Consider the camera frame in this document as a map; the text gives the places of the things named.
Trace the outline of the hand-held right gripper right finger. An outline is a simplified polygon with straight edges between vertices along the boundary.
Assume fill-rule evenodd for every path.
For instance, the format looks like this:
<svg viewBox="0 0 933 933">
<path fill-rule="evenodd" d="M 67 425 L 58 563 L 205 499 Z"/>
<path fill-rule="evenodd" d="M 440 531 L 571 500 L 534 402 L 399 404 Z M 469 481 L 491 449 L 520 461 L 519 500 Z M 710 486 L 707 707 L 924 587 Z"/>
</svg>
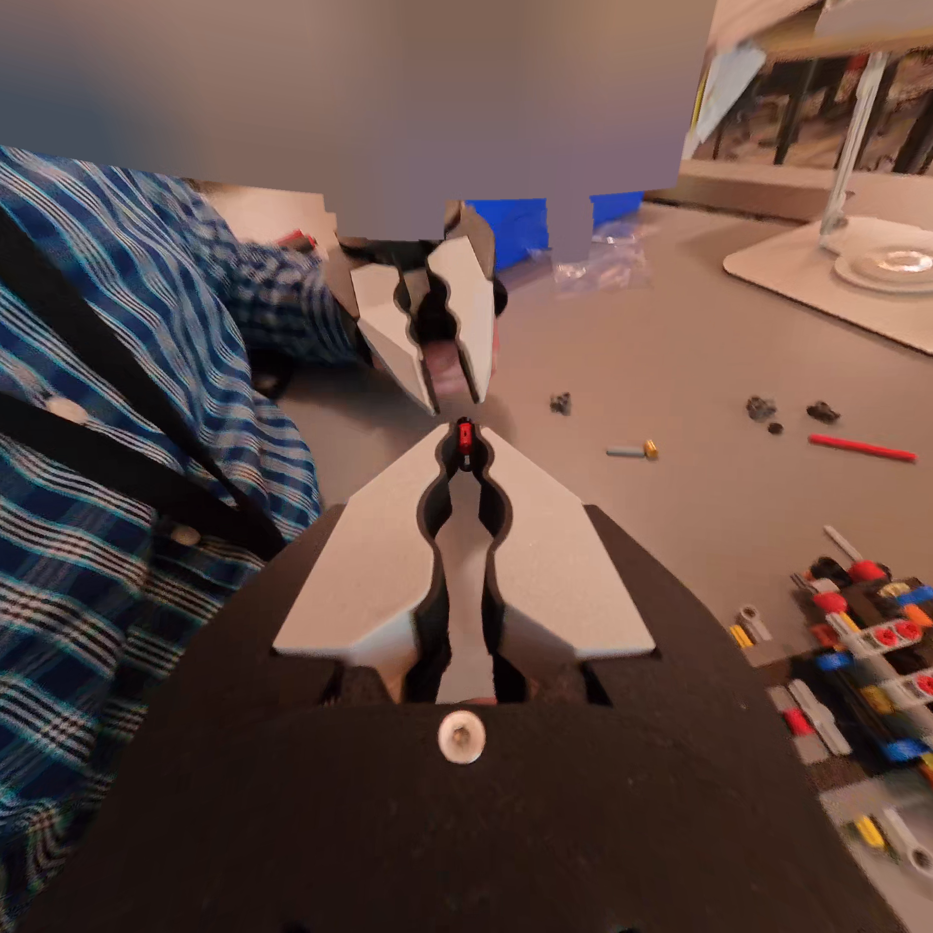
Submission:
<svg viewBox="0 0 933 933">
<path fill-rule="evenodd" d="M 475 477 L 492 539 L 482 616 L 495 689 L 526 690 L 568 666 L 655 651 L 579 497 L 485 426 L 475 430 Z"/>
</svg>

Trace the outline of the person's left forearm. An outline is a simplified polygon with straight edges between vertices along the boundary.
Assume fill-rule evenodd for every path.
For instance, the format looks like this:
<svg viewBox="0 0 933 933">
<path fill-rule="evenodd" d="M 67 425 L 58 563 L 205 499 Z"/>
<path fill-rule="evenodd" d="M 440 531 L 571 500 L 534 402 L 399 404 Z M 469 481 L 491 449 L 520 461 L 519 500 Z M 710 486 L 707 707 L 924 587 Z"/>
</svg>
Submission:
<svg viewBox="0 0 933 933">
<path fill-rule="evenodd" d="M 280 244 L 244 241 L 188 179 L 188 240 L 208 286 L 239 327 L 248 349 L 298 363 L 363 366 L 374 360 L 355 319 L 334 297 L 325 263 Z"/>
</svg>

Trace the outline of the blue plastic bin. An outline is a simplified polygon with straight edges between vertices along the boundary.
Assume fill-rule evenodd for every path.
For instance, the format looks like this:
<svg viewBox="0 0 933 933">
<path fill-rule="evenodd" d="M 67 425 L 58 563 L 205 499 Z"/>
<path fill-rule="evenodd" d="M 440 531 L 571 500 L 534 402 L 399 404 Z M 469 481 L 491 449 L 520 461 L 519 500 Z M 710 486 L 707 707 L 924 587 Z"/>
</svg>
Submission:
<svg viewBox="0 0 933 933">
<path fill-rule="evenodd" d="M 591 196 L 593 236 L 617 222 L 632 220 L 645 198 L 643 191 Z M 547 251 L 550 237 L 544 199 L 467 201 L 490 226 L 496 241 L 496 273 Z"/>
</svg>

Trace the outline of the long red lego axle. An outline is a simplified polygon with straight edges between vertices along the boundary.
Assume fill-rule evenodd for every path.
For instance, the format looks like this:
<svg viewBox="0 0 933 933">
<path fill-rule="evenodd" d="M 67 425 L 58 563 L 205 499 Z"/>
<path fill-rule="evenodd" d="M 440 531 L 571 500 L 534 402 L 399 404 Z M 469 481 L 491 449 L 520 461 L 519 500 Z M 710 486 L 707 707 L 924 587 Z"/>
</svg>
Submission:
<svg viewBox="0 0 933 933">
<path fill-rule="evenodd" d="M 814 447 L 851 452 L 892 462 L 915 464 L 918 460 L 918 455 L 909 450 L 889 448 L 849 438 L 810 434 L 807 441 Z"/>
</svg>

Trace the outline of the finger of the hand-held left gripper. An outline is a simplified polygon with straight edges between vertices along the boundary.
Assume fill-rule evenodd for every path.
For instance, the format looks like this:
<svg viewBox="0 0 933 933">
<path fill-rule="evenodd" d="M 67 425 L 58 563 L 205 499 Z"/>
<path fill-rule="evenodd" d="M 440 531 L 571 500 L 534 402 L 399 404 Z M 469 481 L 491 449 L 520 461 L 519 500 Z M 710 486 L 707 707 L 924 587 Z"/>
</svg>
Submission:
<svg viewBox="0 0 933 933">
<path fill-rule="evenodd" d="M 470 240 L 441 242 L 426 258 L 425 344 L 456 342 L 475 403 L 484 403 L 496 355 L 496 287 Z"/>
<path fill-rule="evenodd" d="M 372 356 L 426 413 L 437 415 L 437 400 L 426 373 L 422 348 L 413 333 L 410 313 L 397 301 L 405 285 L 391 266 L 367 263 L 351 272 L 358 309 L 357 325 Z"/>
</svg>

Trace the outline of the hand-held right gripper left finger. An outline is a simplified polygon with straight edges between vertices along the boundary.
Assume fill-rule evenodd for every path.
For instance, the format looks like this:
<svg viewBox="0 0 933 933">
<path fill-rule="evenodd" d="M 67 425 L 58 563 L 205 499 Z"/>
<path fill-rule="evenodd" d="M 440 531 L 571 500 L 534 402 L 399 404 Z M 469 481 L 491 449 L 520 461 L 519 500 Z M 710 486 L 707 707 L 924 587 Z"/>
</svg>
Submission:
<svg viewBox="0 0 933 933">
<path fill-rule="evenodd" d="M 443 424 L 351 496 L 274 638 L 281 656 L 378 672 L 398 703 L 435 704 L 450 661 L 436 545 L 449 519 L 455 426 Z"/>
</svg>

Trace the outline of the person's left hand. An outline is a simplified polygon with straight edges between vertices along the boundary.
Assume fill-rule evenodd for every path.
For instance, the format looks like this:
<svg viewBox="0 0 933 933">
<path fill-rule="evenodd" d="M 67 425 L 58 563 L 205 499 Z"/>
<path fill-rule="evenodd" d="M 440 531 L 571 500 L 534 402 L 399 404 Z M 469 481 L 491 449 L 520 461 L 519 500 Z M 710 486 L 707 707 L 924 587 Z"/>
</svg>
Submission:
<svg viewBox="0 0 933 933">
<path fill-rule="evenodd" d="M 426 381 L 437 402 L 458 395 L 472 397 L 459 348 L 454 341 L 438 341 L 423 347 Z"/>
</svg>

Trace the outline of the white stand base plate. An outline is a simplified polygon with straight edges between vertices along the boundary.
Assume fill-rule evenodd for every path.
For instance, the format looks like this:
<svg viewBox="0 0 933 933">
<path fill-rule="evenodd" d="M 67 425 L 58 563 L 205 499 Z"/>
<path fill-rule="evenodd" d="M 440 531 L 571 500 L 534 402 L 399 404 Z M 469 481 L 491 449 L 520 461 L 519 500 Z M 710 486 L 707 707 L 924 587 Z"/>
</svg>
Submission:
<svg viewBox="0 0 933 933">
<path fill-rule="evenodd" d="M 836 257 L 818 246 L 819 224 L 798 227 L 736 252 L 724 260 L 724 270 L 748 284 L 931 356 L 931 293 L 888 295 L 850 284 L 836 272 Z"/>
</svg>

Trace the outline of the lego technic car chassis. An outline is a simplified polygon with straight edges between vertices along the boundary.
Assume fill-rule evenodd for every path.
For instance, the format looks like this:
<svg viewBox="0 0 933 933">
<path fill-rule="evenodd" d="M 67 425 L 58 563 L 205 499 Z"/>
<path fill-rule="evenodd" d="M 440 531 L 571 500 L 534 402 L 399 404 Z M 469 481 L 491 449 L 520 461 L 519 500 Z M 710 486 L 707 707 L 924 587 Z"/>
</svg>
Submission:
<svg viewBox="0 0 933 933">
<path fill-rule="evenodd" d="M 836 555 L 790 576 L 799 650 L 749 603 L 727 630 L 844 845 L 931 898 L 931 585 L 823 534 Z"/>
</svg>

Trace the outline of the blue plaid shirt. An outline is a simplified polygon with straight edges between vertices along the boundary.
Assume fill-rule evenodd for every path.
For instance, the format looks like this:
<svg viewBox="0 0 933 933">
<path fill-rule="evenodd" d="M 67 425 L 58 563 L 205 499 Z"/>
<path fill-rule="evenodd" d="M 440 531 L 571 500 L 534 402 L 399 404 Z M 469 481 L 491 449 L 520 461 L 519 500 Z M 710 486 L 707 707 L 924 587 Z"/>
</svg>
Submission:
<svg viewBox="0 0 933 933">
<path fill-rule="evenodd" d="M 76 286 L 286 541 L 320 514 L 292 422 L 252 384 L 179 181 L 2 147 L 2 216 Z M 2 931 L 111 786 L 146 700 L 261 567 L 2 436 Z"/>
</svg>

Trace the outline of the clear plastic bag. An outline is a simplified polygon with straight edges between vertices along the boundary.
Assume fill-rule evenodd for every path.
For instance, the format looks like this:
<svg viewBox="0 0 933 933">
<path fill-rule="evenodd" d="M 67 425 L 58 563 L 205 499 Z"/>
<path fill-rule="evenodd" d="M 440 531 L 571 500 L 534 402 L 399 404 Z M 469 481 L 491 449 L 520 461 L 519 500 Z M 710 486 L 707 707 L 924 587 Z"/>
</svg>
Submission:
<svg viewBox="0 0 933 933">
<path fill-rule="evenodd" d="M 576 296 L 647 286 L 650 270 L 645 240 L 650 231 L 651 227 L 636 217 L 597 225 L 586 259 L 552 263 L 557 293 Z"/>
</svg>

